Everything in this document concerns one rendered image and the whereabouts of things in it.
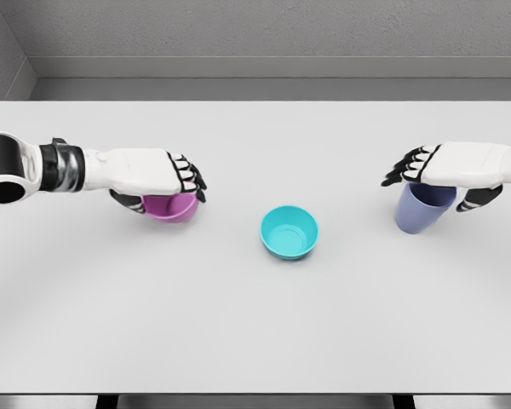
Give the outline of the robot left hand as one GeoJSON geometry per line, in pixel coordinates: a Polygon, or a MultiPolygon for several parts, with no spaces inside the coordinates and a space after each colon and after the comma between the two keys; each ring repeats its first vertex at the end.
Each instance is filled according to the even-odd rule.
{"type": "Polygon", "coordinates": [[[190,194],[206,201],[200,170],[181,153],[162,148],[113,149],[106,154],[110,195],[122,206],[145,214],[145,196],[190,194]]]}

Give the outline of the pink bowl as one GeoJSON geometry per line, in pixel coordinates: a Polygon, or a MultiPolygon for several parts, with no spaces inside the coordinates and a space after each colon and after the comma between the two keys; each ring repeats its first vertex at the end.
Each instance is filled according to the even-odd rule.
{"type": "Polygon", "coordinates": [[[191,193],[170,196],[146,195],[142,197],[146,213],[162,222],[187,222],[198,209],[198,199],[191,193]]]}

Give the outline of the lavender blue cup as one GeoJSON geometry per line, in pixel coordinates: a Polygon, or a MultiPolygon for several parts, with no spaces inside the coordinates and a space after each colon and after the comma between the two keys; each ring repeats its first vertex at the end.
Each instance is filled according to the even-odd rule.
{"type": "Polygon", "coordinates": [[[421,233],[436,223],[450,209],[455,199],[454,187],[408,182],[396,208],[396,224],[405,233],[421,233]]]}

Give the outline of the turquoise bowl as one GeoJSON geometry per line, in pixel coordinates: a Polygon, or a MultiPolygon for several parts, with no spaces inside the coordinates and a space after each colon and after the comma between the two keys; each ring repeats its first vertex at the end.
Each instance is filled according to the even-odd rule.
{"type": "Polygon", "coordinates": [[[281,205],[268,211],[259,227],[265,248],[283,260],[307,256],[319,240],[319,225],[307,210],[294,205],[281,205]]]}

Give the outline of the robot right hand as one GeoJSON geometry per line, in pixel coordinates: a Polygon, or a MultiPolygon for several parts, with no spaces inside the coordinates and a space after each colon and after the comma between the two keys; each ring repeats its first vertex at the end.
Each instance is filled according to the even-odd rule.
{"type": "Polygon", "coordinates": [[[409,151],[385,175],[381,185],[402,181],[467,190],[458,212],[488,205],[511,184],[511,147],[493,143],[444,142],[409,151]]]}

